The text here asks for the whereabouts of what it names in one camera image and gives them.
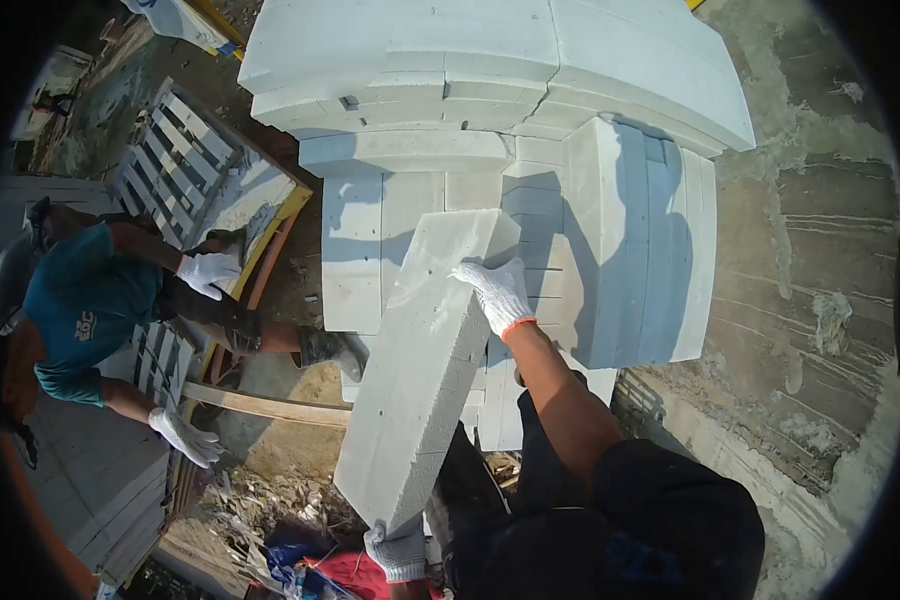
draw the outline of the teal t-shirt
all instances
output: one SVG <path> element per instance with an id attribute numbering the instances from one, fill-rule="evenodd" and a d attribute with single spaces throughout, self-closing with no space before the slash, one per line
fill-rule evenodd
<path id="1" fill-rule="evenodd" d="M 106 223 L 57 243 L 33 272 L 23 311 L 36 324 L 47 358 L 33 370 L 61 401 L 104 405 L 100 370 L 138 325 L 151 323 L 163 269 L 116 254 Z"/>

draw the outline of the hard hat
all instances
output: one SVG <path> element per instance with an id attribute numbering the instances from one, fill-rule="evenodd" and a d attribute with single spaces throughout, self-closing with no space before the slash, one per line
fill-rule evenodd
<path id="1" fill-rule="evenodd" d="M 0 335 L 10 335 L 23 318 L 24 297 L 39 262 L 29 231 L 0 253 Z"/>

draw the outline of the red fabric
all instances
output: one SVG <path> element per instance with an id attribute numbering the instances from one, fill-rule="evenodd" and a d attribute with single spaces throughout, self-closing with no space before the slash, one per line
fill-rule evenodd
<path id="1" fill-rule="evenodd" d="M 303 562 L 312 568 L 320 559 L 307 556 L 303 558 Z M 361 600 L 390 600 L 390 586 L 384 569 L 363 552 L 334 552 L 316 569 Z M 432 600 L 444 597 L 442 592 L 434 589 L 429 580 L 427 589 Z"/>

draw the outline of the boot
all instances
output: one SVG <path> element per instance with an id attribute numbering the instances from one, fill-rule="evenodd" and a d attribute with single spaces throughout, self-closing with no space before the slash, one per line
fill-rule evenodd
<path id="1" fill-rule="evenodd" d="M 299 362 L 296 360 L 297 355 L 293 355 L 296 366 L 310 367 L 332 360 L 348 378 L 357 383 L 364 378 L 367 360 L 353 351 L 343 334 L 300 325 L 296 329 L 296 335 L 300 340 Z"/>

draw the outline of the knit glove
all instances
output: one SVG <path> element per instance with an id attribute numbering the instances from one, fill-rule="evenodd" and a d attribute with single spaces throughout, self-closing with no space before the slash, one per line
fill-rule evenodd
<path id="1" fill-rule="evenodd" d="M 176 276 L 200 294 L 218 301 L 224 295 L 211 283 L 239 278 L 240 263 L 230 254 L 222 252 L 196 256 L 184 254 L 180 266 L 176 268 Z"/>
<path id="2" fill-rule="evenodd" d="M 423 579 L 423 566 L 427 559 L 423 553 L 423 516 L 416 518 L 412 533 L 394 539 L 384 539 L 387 533 L 383 523 L 363 534 L 366 555 L 384 570 L 388 584 L 399 584 Z"/>
<path id="3" fill-rule="evenodd" d="M 469 262 L 460 263 L 450 271 L 450 277 L 473 284 L 490 329 L 504 342 L 507 341 L 504 336 L 514 326 L 537 320 L 527 300 L 523 261 L 519 256 L 492 270 Z"/>
<path id="4" fill-rule="evenodd" d="M 209 469 L 210 463 L 218 462 L 224 452 L 224 447 L 217 443 L 217 434 L 195 429 L 177 414 L 154 408 L 146 420 L 153 431 L 199 467 Z"/>

